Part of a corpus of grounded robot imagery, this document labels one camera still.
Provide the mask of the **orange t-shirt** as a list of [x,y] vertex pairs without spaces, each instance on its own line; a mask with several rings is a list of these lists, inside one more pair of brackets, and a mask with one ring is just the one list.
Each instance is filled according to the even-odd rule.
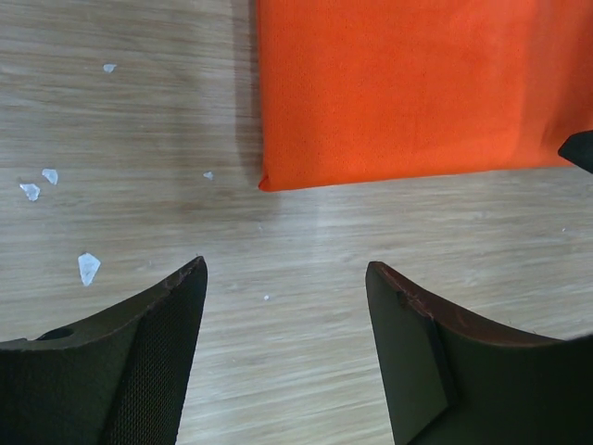
[[588,1],[259,1],[267,192],[557,167],[592,126]]

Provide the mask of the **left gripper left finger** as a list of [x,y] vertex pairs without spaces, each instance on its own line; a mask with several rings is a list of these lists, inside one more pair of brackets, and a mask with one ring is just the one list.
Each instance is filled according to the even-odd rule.
[[2,342],[2,443],[175,443],[207,283],[197,257],[78,322]]

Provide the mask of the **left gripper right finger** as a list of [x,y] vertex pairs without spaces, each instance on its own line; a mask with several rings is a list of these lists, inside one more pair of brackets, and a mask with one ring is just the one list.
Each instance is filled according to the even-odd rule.
[[365,281],[397,444],[591,442],[591,336],[497,323],[379,261]]

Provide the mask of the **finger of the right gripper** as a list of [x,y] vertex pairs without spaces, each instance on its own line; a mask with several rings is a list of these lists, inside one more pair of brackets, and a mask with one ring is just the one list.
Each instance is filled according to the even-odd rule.
[[593,173],[593,131],[572,134],[561,145],[558,154],[576,167]]

